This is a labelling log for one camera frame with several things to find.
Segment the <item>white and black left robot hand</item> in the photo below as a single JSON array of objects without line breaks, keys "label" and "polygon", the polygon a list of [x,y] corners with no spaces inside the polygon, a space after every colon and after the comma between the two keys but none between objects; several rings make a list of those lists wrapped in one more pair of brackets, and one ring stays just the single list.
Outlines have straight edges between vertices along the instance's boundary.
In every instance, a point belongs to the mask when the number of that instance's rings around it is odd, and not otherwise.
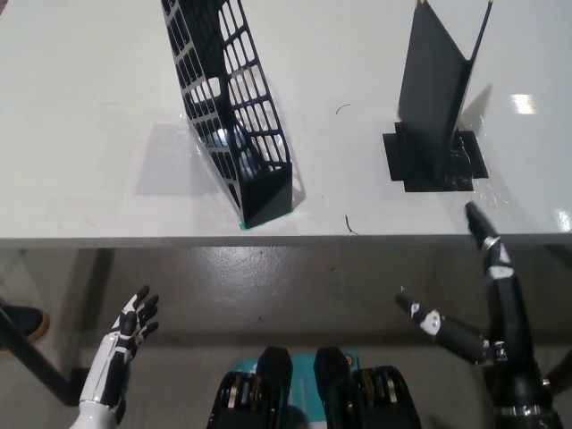
[{"label": "white and black left robot hand", "polygon": [[149,291],[145,285],[129,299],[101,340],[80,395],[81,402],[115,410],[124,399],[131,361],[159,326],[155,320],[159,297],[150,296]]}]

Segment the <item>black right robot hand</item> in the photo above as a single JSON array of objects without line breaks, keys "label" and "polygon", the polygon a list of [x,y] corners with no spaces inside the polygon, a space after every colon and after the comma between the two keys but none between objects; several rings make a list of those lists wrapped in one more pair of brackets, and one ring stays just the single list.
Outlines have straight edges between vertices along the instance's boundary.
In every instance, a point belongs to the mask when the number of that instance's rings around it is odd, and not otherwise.
[{"label": "black right robot hand", "polygon": [[492,365],[490,395],[502,414],[539,415],[548,411],[552,394],[534,358],[534,346],[519,279],[500,234],[474,202],[465,204],[468,229],[483,258],[490,320],[487,336],[430,309],[404,292],[398,306],[434,342],[474,364]]}]

